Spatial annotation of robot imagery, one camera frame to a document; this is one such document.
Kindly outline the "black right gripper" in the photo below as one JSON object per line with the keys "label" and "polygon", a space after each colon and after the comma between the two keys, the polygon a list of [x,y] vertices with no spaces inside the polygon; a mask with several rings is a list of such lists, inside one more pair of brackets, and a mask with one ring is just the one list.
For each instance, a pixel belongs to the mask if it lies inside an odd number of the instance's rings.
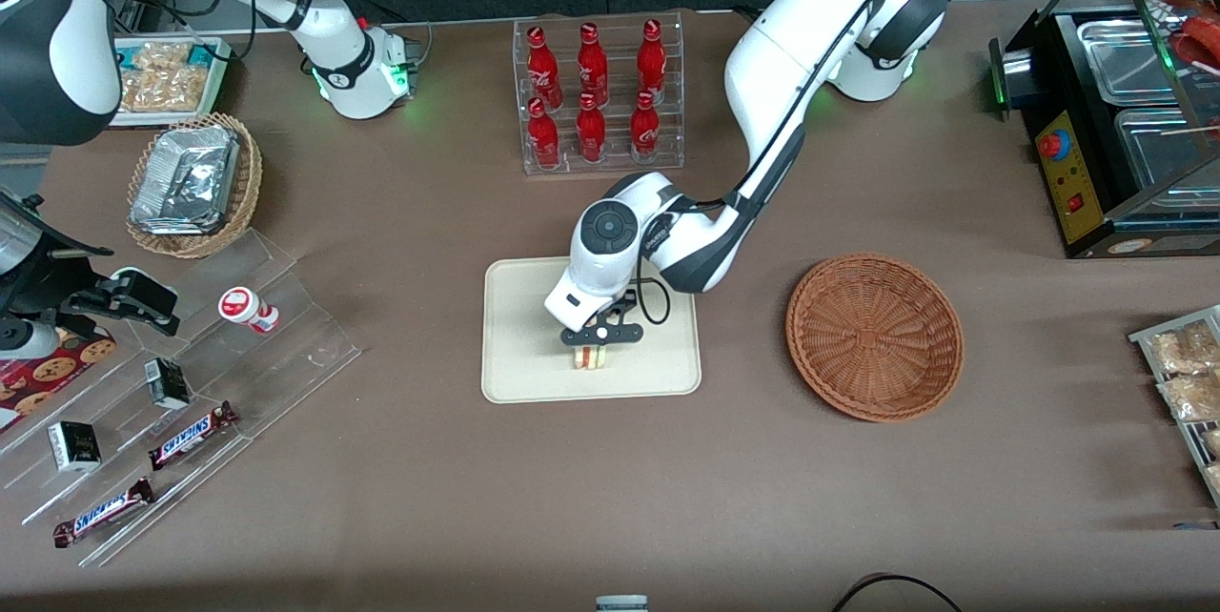
{"label": "black right gripper", "polygon": [[173,311],[178,294],[144,269],[117,269],[106,280],[106,295],[99,285],[105,278],[92,269],[92,256],[111,256],[110,247],[83,250],[30,250],[22,258],[17,250],[4,247],[1,258],[2,319],[41,319],[46,312],[117,317],[112,301],[122,305],[122,319],[143,322],[163,336],[178,333],[181,319]]}

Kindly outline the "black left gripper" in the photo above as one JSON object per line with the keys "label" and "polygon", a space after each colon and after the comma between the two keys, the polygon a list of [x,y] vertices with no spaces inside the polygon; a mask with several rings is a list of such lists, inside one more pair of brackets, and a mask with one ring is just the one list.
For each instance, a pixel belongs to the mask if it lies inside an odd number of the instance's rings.
{"label": "black left gripper", "polygon": [[[560,343],[567,347],[601,347],[609,346],[609,344],[640,343],[643,326],[626,319],[630,312],[637,307],[638,294],[623,293],[623,296],[610,304],[605,311],[590,317],[586,326],[580,327],[580,330],[562,329]],[[612,363],[615,352],[615,346],[608,347],[608,366]],[[572,350],[570,358],[573,368],[577,368],[577,350]]]}

